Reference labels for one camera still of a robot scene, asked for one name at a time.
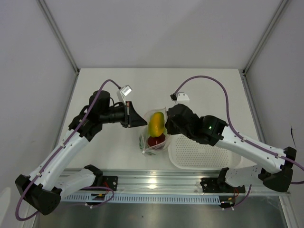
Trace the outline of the yellow orange mango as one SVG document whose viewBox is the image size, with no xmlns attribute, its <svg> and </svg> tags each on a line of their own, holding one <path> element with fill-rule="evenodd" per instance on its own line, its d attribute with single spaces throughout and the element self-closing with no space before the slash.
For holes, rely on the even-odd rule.
<svg viewBox="0 0 304 228">
<path fill-rule="evenodd" d="M 165 119 L 162 112 L 156 112 L 150 117 L 148 133 L 151 137 L 159 137 L 165 129 Z"/>
</svg>

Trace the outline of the green lettuce leaf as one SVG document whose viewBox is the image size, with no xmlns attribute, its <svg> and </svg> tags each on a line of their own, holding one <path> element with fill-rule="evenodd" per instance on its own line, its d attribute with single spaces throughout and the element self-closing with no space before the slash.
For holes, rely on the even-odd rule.
<svg viewBox="0 0 304 228">
<path fill-rule="evenodd" d="M 156 155 L 156 151 L 154 150 L 154 148 L 148 145 L 147 139 L 145 139 L 145 137 L 142 135 L 139 137 L 139 147 L 142 151 L 142 155 L 144 156 Z"/>
</svg>

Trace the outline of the clear pink zip top bag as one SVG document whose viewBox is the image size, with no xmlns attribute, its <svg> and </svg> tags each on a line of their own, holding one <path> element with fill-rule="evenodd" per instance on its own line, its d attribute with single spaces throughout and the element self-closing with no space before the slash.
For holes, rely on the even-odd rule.
<svg viewBox="0 0 304 228">
<path fill-rule="evenodd" d="M 167 132 L 167 108 L 150 110 L 144 115 L 146 126 L 141 127 L 139 148 L 144 156 L 158 155 L 164 152 L 171 142 Z"/>
</svg>

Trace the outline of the red apple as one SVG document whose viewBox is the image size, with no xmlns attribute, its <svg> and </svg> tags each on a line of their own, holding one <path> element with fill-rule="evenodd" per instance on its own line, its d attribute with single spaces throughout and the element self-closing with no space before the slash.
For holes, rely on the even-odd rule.
<svg viewBox="0 0 304 228">
<path fill-rule="evenodd" d="M 166 136 L 164 134 L 162 134 L 158 137 L 150 136 L 148 138 L 147 143 L 148 143 L 149 146 L 152 146 L 154 148 L 154 150 L 160 150 L 165 145 L 165 139 L 166 139 Z"/>
</svg>

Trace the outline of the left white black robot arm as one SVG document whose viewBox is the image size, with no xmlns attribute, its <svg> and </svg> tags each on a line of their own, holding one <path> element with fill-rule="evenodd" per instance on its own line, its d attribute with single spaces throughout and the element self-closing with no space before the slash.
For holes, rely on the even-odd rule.
<svg viewBox="0 0 304 228">
<path fill-rule="evenodd" d="M 81 171 L 68 178 L 60 175 L 71 160 L 98 134 L 104 124 L 120 123 L 124 128 L 147 125 L 147 122 L 135 111 L 131 101 L 126 100 L 131 88 L 126 85 L 119 88 L 119 102 L 110 105 L 111 95 L 101 90 L 95 91 L 68 126 L 61 143 L 28 176 L 19 175 L 15 184 L 21 195 L 39 213 L 48 215 L 66 196 L 82 189 L 110 191 L 104 184 L 103 171 L 93 165 L 85 166 Z"/>
</svg>

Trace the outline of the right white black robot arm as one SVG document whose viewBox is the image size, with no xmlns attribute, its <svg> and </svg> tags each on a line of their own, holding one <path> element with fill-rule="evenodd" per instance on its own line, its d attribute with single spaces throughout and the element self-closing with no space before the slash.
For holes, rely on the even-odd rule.
<svg viewBox="0 0 304 228">
<path fill-rule="evenodd" d="M 170 135 L 182 134 L 199 144 L 229 150 L 255 163 L 244 168 L 221 169 L 217 179 L 221 191 L 263 184 L 271 190 L 287 192 L 292 183 L 296 159 L 296 149 L 292 147 L 280 149 L 246 138 L 225 121 L 212 115 L 198 117 L 183 104 L 168 109 L 165 127 Z"/>
</svg>

